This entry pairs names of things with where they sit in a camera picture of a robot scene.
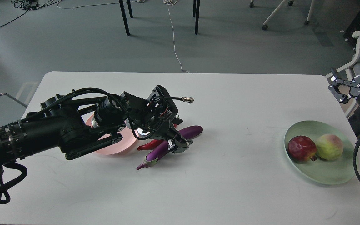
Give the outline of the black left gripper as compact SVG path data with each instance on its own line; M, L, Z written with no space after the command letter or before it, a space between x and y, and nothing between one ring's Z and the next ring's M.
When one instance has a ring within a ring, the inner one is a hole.
M193 143L190 139L192 129L175 129L174 125L182 123L182 120L176 117L178 108L174 100L182 101L183 98L172 97L161 85L156 85L146 99L122 93L122 103L128 112L128 127L145 132L139 134L139 139L165 139L169 152L183 153Z

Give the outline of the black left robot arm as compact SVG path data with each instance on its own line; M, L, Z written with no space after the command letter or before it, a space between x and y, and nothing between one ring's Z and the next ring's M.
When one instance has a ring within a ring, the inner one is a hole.
M0 204L10 202L8 189L27 175L17 159L59 147L67 160L95 152L123 139L130 128L138 140L169 142L169 152L184 152L192 143L175 125L181 124L174 100L193 103L192 97L172 97L156 85L148 98L127 92L110 94L98 88L72 90L41 103L41 110L0 127Z

